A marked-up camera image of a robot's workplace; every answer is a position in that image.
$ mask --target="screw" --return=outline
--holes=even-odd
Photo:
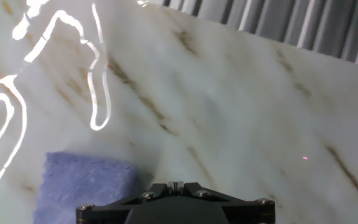
[[[152,199],[152,198],[155,198],[155,193],[154,192],[144,192],[142,194],[142,197],[146,198],[146,199]]]
[[[260,198],[258,200],[256,200],[258,203],[262,204],[262,205],[266,205],[266,204],[271,204],[273,203],[272,200],[268,199],[268,198]]]
[[[80,210],[82,210],[82,211],[87,211],[87,210],[91,210],[93,207],[94,207],[94,205],[88,205],[88,204],[86,204],[86,205],[81,205],[81,206],[79,206],[78,208],[79,208]]]
[[[209,192],[207,190],[197,190],[196,195],[199,198],[205,198],[209,196]]]

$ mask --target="sponge edge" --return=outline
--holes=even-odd
[[[136,171],[126,162],[54,152],[47,154],[34,224],[76,223],[83,204],[107,205],[131,196]]]

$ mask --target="white marble surface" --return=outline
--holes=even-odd
[[[52,151],[269,197],[279,224],[358,223],[358,66],[147,3],[27,3],[0,1],[1,224],[31,223]]]

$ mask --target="marble slab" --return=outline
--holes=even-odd
[[[53,151],[358,223],[358,66],[145,1],[0,0],[0,224],[32,223]]]

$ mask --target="blue sponge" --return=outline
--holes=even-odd
[[[54,152],[47,154],[34,224],[76,223],[76,207],[107,205],[131,196],[136,172],[119,161]]]

